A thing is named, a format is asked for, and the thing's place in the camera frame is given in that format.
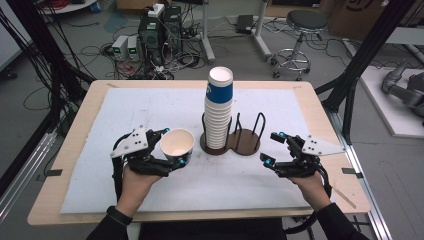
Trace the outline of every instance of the floor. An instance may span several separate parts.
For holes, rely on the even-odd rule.
[[[138,26],[138,15],[122,14],[115,11],[113,4],[107,5],[101,13],[93,14],[81,10],[60,16],[64,32],[73,50],[78,54],[82,63],[97,79],[113,79],[113,68],[110,61],[97,54],[97,48],[113,42],[120,34],[134,34]],[[233,26],[236,18],[214,18],[209,21],[212,48],[216,61],[199,69],[184,69],[174,73],[175,79],[203,80],[208,71],[214,66],[226,66],[234,72],[237,80],[275,80],[272,78],[273,68],[264,61],[251,37],[239,37]],[[58,44],[66,54],[69,50],[59,40],[58,35],[50,27]],[[263,38],[271,52],[282,48],[290,48],[295,43],[291,32],[263,30]],[[303,77],[314,87],[321,86],[337,76],[345,69],[350,57],[340,41],[327,33],[322,34],[322,42],[314,37],[302,46],[312,60],[311,72]],[[194,47],[200,50],[198,43]],[[395,66],[407,59],[413,67],[422,65],[409,55],[400,45],[387,45],[382,48],[372,65]],[[35,128],[41,123],[48,106],[47,91],[37,80],[35,72],[24,57],[18,57],[11,65],[18,73],[16,79],[0,79],[0,174],[3,174],[9,164],[26,143]],[[280,79],[294,80],[297,74],[282,71]],[[327,93],[319,96],[325,99]],[[419,187],[424,181],[421,174],[424,168],[423,139],[392,137],[383,120],[376,111],[361,83],[358,83],[355,108],[352,121],[352,142],[356,154],[364,169],[364,174],[373,191],[383,217],[388,225],[393,239],[424,239],[424,193]],[[37,170],[33,180],[25,188],[6,219],[0,224],[0,239],[84,239],[95,227],[93,224],[75,224],[54,227],[30,226],[26,218],[41,189],[43,182],[36,178],[48,168],[50,159],[60,147],[63,137],[59,136],[49,155]],[[367,222],[365,216],[355,216],[358,222]],[[291,218],[284,218],[284,227],[296,225]],[[361,225],[361,231],[370,239],[373,236],[369,226]],[[313,226],[316,239],[325,239],[319,224]],[[306,233],[289,236],[289,239],[306,239]]]

